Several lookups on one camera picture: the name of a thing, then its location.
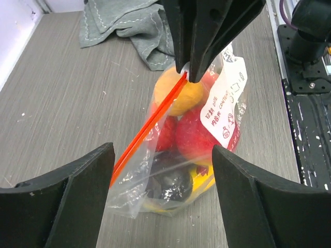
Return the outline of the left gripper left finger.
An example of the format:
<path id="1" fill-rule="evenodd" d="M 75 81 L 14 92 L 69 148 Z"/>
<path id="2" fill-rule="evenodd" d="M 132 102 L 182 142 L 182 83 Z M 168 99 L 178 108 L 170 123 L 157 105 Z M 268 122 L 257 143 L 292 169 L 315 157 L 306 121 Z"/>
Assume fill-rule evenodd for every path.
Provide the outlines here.
<path id="1" fill-rule="evenodd" d="M 1 189 L 1 247 L 95 247 L 115 153 L 105 143 L 41 176 Z"/>

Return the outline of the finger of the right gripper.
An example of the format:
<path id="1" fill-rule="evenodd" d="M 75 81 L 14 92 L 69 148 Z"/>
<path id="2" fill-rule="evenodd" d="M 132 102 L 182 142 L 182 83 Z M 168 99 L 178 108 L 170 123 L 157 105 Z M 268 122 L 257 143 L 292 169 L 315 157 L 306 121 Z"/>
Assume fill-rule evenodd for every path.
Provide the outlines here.
<path id="1" fill-rule="evenodd" d="M 164 0 L 164 7 L 174 48 L 176 71 L 181 73 L 190 62 L 194 1 Z"/>
<path id="2" fill-rule="evenodd" d="M 216 56 L 262 11 L 263 0 L 196 1 L 189 81 L 201 80 Z"/>

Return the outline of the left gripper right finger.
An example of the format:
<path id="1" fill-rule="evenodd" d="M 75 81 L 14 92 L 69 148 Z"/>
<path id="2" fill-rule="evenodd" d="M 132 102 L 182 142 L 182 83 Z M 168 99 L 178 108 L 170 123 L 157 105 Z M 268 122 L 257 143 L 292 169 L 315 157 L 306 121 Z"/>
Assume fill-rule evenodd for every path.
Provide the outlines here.
<path id="1" fill-rule="evenodd" d="M 330 247 L 330 191 L 282 178 L 218 145 L 212 163 L 229 247 Z"/>

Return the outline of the yellow orange toy fruit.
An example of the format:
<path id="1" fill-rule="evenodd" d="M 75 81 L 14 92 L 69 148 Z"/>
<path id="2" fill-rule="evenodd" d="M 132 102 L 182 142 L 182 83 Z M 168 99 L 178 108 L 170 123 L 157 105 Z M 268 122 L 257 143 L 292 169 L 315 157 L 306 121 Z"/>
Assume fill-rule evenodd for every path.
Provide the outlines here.
<path id="1" fill-rule="evenodd" d="M 176 85 L 181 75 L 176 72 L 175 66 L 165 70 L 154 87 L 154 102 L 159 106 L 172 88 Z M 195 107 L 202 99 L 204 87 L 201 82 L 190 83 L 186 81 L 180 94 L 172 104 L 169 115 L 181 116 Z"/>

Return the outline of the dark purple toy plum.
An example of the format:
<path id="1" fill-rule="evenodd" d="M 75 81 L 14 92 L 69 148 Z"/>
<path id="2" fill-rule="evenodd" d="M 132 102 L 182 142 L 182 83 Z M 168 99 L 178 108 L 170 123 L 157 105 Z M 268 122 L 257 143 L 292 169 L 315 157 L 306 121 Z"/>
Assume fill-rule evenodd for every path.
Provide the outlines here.
<path id="1" fill-rule="evenodd" d="M 190 165 L 178 152 L 158 153 L 152 162 L 146 187 L 147 197 L 164 203 L 187 200 L 193 190 Z"/>

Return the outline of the red toy apple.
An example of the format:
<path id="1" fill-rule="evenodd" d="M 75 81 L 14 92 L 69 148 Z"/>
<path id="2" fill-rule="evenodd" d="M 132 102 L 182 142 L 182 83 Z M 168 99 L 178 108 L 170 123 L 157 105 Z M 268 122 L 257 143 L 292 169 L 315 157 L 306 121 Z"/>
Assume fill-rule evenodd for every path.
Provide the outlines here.
<path id="1" fill-rule="evenodd" d="M 201 106 L 197 106 L 181 117 L 176 127 L 175 140 L 177 149 L 184 158 L 197 165 L 209 166 L 212 164 L 214 145 L 222 146 L 222 143 L 202 125 L 201 109 Z"/>

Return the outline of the clear orange zip bag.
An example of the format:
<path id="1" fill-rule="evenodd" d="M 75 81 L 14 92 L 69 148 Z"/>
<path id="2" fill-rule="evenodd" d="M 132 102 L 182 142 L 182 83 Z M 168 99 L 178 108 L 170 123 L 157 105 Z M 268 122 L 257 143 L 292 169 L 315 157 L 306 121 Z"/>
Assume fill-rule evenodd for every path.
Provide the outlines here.
<path id="1" fill-rule="evenodd" d="M 246 112 L 245 60 L 231 44 L 202 79 L 186 82 L 158 118 L 109 189 L 106 206 L 135 218 L 140 212 L 172 216 L 215 185 L 212 149 L 234 151 Z"/>

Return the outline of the red toy tomato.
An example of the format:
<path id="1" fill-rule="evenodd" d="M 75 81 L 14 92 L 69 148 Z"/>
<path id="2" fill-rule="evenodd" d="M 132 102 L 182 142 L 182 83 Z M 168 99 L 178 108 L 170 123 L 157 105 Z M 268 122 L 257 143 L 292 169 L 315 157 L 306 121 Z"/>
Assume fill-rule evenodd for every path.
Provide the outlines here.
<path id="1" fill-rule="evenodd" d="M 175 131 L 178 123 L 177 117 L 167 116 L 162 128 L 158 123 L 150 131 L 148 148 L 155 148 L 156 152 L 171 150 L 175 147 Z"/>

